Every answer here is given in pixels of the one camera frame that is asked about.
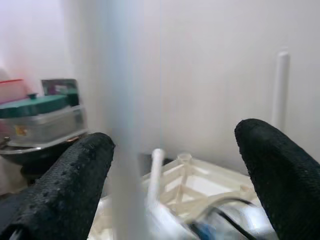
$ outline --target green lid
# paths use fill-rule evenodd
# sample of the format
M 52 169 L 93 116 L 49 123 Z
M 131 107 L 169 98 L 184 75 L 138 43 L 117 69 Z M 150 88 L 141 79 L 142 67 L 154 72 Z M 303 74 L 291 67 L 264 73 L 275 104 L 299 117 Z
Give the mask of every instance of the green lid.
M 36 97 L 35 94 L 30 94 L 29 99 L 0 104 L 0 119 L 47 114 L 66 106 L 68 106 L 68 100 L 65 95 Z

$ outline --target white pole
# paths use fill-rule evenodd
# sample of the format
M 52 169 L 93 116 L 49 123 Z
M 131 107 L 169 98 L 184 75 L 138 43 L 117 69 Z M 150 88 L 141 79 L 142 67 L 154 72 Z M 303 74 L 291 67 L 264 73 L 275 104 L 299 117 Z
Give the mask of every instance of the white pole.
M 162 149 L 155 149 L 152 152 L 152 167 L 149 183 L 149 190 L 147 195 L 148 206 L 154 205 L 158 198 L 158 191 L 160 185 L 161 169 L 165 158 L 165 151 Z
M 287 51 L 279 52 L 275 72 L 271 124 L 281 131 L 285 130 L 289 69 L 289 53 Z
M 91 107 L 86 110 L 91 119 L 97 123 L 101 120 L 100 131 L 109 134 L 116 144 L 108 175 L 112 232 L 116 235 L 113 239 L 149 240 L 137 159 L 141 146 L 137 89 L 144 69 L 140 54 L 143 53 L 144 1 L 63 0 L 61 3 L 65 8 L 69 46 L 73 49 L 71 62 L 77 79 L 83 79 L 84 92 L 88 92 L 88 99 L 83 101 L 91 103 L 86 105 Z M 97 130 L 94 123 L 90 130 Z

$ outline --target white wall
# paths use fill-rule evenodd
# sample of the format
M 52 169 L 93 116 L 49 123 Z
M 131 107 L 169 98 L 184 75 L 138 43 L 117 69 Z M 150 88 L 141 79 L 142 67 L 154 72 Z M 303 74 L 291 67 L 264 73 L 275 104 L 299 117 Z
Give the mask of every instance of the white wall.
M 145 10 L 145 34 L 153 43 L 146 41 L 147 56 L 152 55 L 145 68 L 145 91 L 151 92 L 157 79 L 162 141 L 171 156 L 189 151 L 245 172 L 234 128 L 246 118 L 270 121 L 275 56 L 288 46 L 292 60 L 286 133 L 320 160 L 320 2 L 152 2 Z M 155 74 L 150 77 L 155 69 L 160 83 Z M 146 93 L 148 105 L 152 99 L 158 105 Z
M 0 53 L 9 75 L 42 93 L 41 79 L 72 76 L 58 0 L 0 2 Z
M 75 51 L 81 44 L 90 46 L 91 40 L 77 42 L 75 36 L 86 35 L 79 33 L 81 27 L 68 38 L 72 28 L 64 32 L 68 16 L 58 0 L 34 2 L 12 0 L 5 4 L 19 16 L 8 26 L 5 38 L 0 37 L 5 42 L 0 52 L 12 51 L 2 53 L 10 73 L 30 81 L 80 78 L 89 126 L 94 131 L 112 129 L 104 114 L 93 107 L 102 109 L 102 99 L 107 99 L 95 80 L 104 78 L 90 79 L 90 72 L 79 71 L 86 62 L 74 61 Z M 275 56 L 281 47 L 288 46 L 292 60 L 285 131 L 320 160 L 320 2 L 149 0 L 144 4 L 144 76 L 134 82 L 141 152 L 161 146 L 174 157 L 189 151 L 203 160 L 245 172 L 234 128 L 246 118 L 271 119 Z M 0 16 L 5 15 L 5 9 L 0 9 Z

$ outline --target sticker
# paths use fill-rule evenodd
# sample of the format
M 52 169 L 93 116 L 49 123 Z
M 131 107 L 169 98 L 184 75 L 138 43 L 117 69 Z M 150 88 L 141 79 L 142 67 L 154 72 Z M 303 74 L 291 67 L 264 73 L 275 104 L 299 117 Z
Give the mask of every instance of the sticker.
M 15 134 L 17 136 L 27 136 L 27 129 L 25 126 L 14 126 L 15 128 Z

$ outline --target plastic container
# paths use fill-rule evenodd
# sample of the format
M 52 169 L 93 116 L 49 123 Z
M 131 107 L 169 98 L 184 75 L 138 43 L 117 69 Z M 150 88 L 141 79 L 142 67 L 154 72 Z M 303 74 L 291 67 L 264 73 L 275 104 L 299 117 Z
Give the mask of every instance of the plastic container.
M 85 129 L 84 107 L 66 107 L 50 113 L 4 119 L 10 146 L 37 147 Z
M 23 79 L 0 81 L 0 104 L 26 99 L 27 93 Z

